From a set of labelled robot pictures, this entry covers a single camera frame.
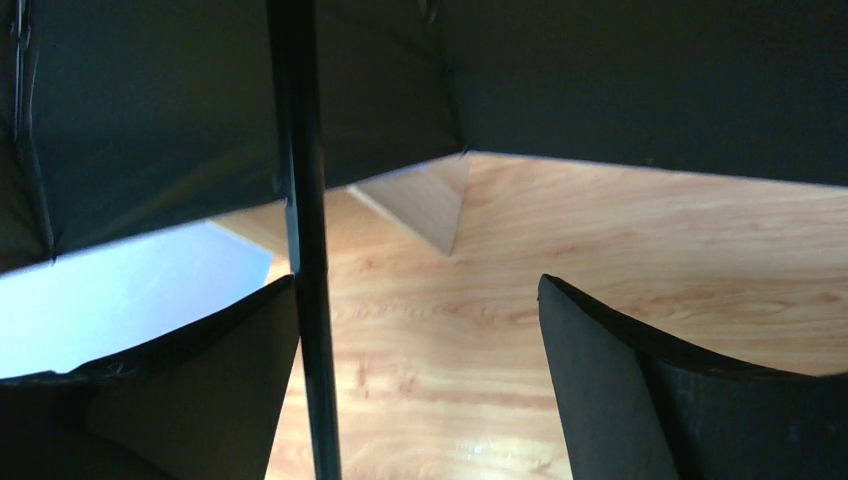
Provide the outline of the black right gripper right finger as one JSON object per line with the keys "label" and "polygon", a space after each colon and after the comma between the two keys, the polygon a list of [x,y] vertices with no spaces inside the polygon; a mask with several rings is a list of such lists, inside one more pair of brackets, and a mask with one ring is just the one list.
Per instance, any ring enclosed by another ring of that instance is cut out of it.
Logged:
{"label": "black right gripper right finger", "polygon": [[847,377],[738,360],[543,275],[538,312],[577,479],[843,479]]}

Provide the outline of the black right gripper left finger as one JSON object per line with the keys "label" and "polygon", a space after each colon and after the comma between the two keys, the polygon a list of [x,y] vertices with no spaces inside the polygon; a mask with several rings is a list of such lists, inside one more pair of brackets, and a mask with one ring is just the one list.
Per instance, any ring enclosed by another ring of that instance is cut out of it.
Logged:
{"label": "black right gripper left finger", "polygon": [[66,372],[1,382],[5,479],[261,479],[299,338],[285,276]]}

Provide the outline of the lavender folding umbrella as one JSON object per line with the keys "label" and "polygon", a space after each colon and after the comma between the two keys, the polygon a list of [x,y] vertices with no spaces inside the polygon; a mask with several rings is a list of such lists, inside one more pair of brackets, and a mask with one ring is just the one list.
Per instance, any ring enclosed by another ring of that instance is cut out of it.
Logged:
{"label": "lavender folding umbrella", "polygon": [[341,475],[322,194],[467,151],[843,186],[843,1],[5,1],[1,270],[284,200]]}

